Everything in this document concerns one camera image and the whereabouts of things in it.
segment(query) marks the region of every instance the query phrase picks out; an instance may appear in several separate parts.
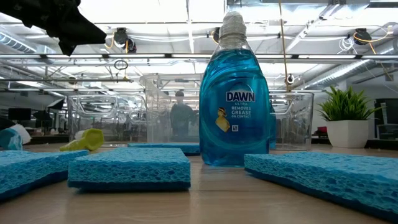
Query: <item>computer monitor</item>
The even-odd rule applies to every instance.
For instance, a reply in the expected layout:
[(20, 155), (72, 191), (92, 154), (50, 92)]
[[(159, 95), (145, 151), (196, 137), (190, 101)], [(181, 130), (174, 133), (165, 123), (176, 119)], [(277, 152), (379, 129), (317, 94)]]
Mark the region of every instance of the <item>computer monitor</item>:
[(14, 121), (30, 121), (32, 109), (30, 108), (8, 108), (8, 119)]

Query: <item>dawn logo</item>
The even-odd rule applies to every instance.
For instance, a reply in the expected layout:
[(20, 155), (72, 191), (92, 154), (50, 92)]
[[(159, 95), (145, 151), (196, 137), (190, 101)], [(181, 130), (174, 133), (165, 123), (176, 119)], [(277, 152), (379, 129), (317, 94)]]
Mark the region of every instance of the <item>dawn logo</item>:
[(231, 90), (226, 92), (227, 102), (255, 102), (256, 97), (250, 86), (244, 83), (237, 83)]

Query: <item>table surface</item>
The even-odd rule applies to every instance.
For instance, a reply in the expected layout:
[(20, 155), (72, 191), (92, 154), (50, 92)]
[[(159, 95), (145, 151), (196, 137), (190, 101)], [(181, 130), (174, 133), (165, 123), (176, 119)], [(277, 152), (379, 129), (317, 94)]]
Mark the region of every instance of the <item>table surface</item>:
[[(49, 152), (57, 151), (59, 146), (53, 144), (25, 148)], [(111, 149), (101, 148), (97, 152)], [(322, 145), (314, 145), (313, 151), (398, 157), (398, 151), (339, 149)], [(200, 156), (189, 158), (192, 167), (192, 187), (189, 191), (81, 193), (68, 188), (64, 181), (0, 203), (0, 223), (385, 223), (253, 178), (242, 168), (212, 167), (204, 165)]]

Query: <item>sponge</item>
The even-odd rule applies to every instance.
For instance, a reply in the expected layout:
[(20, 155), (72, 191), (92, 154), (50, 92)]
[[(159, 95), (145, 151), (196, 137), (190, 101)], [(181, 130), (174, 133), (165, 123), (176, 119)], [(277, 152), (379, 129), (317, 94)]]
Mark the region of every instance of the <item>sponge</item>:
[(71, 162), (69, 187), (91, 191), (186, 190), (190, 161), (176, 148), (117, 148)]
[(179, 148), (186, 156), (199, 156), (199, 143), (129, 143), (128, 147)]
[(247, 154), (244, 164), (260, 179), (398, 221), (398, 159), (298, 152)]
[(67, 178), (68, 164), (88, 151), (0, 151), (0, 201)]

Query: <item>duck graphic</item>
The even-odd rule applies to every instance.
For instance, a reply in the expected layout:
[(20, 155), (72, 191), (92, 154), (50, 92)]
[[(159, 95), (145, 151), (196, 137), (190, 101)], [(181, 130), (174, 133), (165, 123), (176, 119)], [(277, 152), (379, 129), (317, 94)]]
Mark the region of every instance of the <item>duck graphic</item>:
[(221, 130), (223, 130), (226, 133), (228, 131), (228, 129), (230, 128), (230, 125), (229, 125), (228, 120), (225, 119), (225, 117), (226, 117), (225, 109), (218, 108), (217, 115), (218, 115), (218, 118), (216, 120), (216, 124)]

